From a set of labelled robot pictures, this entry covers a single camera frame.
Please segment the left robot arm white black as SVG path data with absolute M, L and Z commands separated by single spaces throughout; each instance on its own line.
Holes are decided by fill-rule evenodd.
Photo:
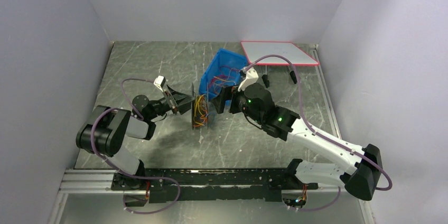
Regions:
M 98 105 L 76 135 L 76 146 L 97 155 L 118 172 L 132 178 L 144 177 L 143 162 L 123 146 L 125 136 L 150 140 L 156 129 L 155 118 L 168 112 L 183 115 L 191 109 L 193 95 L 162 88 L 163 98 L 151 100 L 146 95 L 135 96 L 132 109 Z

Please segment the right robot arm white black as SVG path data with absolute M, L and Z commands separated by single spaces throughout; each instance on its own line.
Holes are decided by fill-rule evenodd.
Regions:
M 343 186 L 360 200 L 372 200 L 382 169 L 377 146 L 352 144 L 306 124 L 299 114 L 276 105 L 271 93 L 258 83 L 242 91 L 238 86 L 224 87 L 211 101 L 219 114 L 226 102 L 230 103 L 230 113 L 242 113 L 267 135 L 301 144 L 329 160 L 329 163 L 293 164 L 294 175 L 300 182 Z

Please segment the grey perforated cable spool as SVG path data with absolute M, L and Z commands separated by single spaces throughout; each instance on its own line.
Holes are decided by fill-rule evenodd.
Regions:
M 209 127 L 209 105 L 208 95 L 196 93 L 194 84 L 191 83 L 191 93 L 194 96 L 191 109 L 191 128 L 193 130 L 200 129 L 202 127 Z

